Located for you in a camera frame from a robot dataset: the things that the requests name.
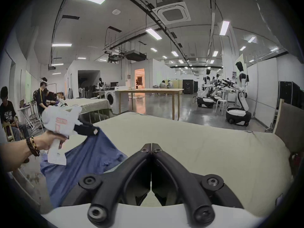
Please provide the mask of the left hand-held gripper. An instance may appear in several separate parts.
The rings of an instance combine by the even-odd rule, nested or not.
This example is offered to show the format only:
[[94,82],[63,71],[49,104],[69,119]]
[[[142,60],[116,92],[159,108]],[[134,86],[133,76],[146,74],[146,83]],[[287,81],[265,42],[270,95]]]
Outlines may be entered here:
[[[42,122],[44,127],[53,133],[64,135],[69,138],[71,135],[95,136],[98,135],[98,128],[88,122],[78,120],[82,108],[80,106],[72,107],[68,112],[59,106],[49,106],[42,113]],[[55,165],[66,165],[66,157],[59,150],[63,141],[53,140],[48,150],[48,162]]]

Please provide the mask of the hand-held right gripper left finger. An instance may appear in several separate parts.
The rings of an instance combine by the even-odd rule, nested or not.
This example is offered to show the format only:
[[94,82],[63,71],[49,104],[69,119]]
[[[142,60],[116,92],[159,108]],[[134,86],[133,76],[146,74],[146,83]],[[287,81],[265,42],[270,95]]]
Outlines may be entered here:
[[151,189],[151,144],[145,144],[116,169],[86,174],[70,190],[61,207],[90,203],[89,221],[101,228],[115,222],[118,204],[140,206]]

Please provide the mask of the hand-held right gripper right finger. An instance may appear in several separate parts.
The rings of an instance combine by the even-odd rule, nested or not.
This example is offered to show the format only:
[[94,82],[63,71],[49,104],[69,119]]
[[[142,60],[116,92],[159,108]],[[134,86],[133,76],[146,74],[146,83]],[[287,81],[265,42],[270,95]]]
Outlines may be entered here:
[[215,219],[212,205],[244,209],[222,177],[191,173],[158,144],[151,147],[151,190],[162,206],[184,204],[190,227],[210,225]]

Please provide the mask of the person's left hand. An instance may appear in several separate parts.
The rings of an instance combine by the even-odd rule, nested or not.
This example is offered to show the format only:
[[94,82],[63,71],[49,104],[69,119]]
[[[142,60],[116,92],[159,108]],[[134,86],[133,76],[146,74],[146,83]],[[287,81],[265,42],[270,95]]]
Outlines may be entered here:
[[54,140],[59,140],[60,142],[65,142],[67,139],[66,136],[61,135],[59,133],[54,133],[52,131],[47,130],[41,135],[33,137],[36,148],[40,150],[49,150]]

